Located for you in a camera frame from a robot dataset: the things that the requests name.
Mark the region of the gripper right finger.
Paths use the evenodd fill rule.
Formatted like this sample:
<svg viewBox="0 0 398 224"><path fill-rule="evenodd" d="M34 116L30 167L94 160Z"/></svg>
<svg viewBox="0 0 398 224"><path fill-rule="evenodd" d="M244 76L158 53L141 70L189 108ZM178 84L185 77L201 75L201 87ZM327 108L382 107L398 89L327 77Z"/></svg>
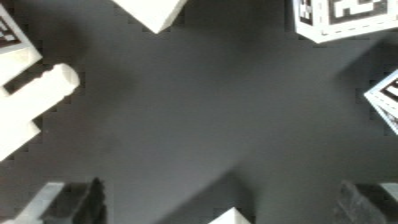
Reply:
<svg viewBox="0 0 398 224"><path fill-rule="evenodd" d="M332 224L398 224L398 183L341 182Z"/></svg>

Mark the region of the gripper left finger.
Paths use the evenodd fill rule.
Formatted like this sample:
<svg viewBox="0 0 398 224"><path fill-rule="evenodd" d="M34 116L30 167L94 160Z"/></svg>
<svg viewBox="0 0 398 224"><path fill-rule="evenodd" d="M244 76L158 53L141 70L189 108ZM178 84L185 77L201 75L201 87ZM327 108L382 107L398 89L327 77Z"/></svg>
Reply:
<svg viewBox="0 0 398 224"><path fill-rule="evenodd" d="M11 224L107 224L101 180L48 182Z"/></svg>

